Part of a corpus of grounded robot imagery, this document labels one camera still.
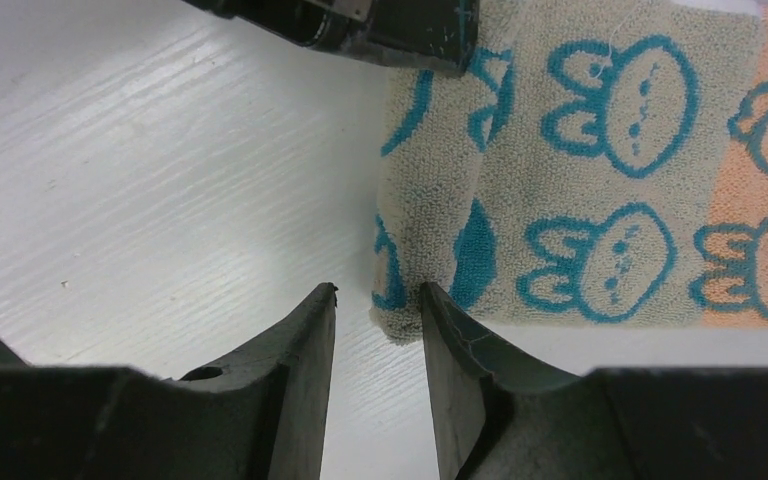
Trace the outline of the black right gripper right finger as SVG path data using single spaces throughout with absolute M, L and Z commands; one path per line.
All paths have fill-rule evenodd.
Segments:
M 543 362 L 420 290 L 443 479 L 768 479 L 768 368 Z

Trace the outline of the teal rabbit pattern towel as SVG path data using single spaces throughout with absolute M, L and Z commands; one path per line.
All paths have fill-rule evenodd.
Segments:
M 388 82 L 372 320 L 768 328 L 768 6 L 486 1 Z

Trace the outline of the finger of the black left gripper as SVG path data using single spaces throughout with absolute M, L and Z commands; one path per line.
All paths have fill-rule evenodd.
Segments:
M 383 67 L 462 76 L 478 43 L 478 0 L 186 0 L 299 47 Z

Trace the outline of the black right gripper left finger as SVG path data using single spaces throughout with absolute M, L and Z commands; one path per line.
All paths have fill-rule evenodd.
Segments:
M 316 479 L 337 289 L 177 380 L 33 366 L 0 340 L 0 479 Z

